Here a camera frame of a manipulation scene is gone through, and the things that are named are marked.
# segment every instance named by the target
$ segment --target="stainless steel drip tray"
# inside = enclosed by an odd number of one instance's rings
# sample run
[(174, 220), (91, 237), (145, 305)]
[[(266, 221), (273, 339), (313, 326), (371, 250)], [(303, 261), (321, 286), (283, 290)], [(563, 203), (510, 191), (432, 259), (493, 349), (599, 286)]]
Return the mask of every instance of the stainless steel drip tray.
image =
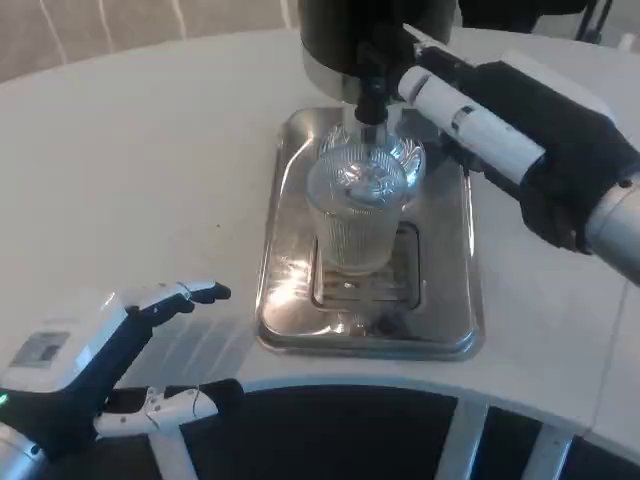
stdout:
[(412, 359), (467, 358), (484, 336), (469, 179), (435, 127), (403, 113), (427, 174), (405, 207), (383, 269), (345, 276), (323, 264), (305, 200), (318, 145), (342, 109), (297, 112), (282, 129), (257, 300), (258, 334), (278, 350)]

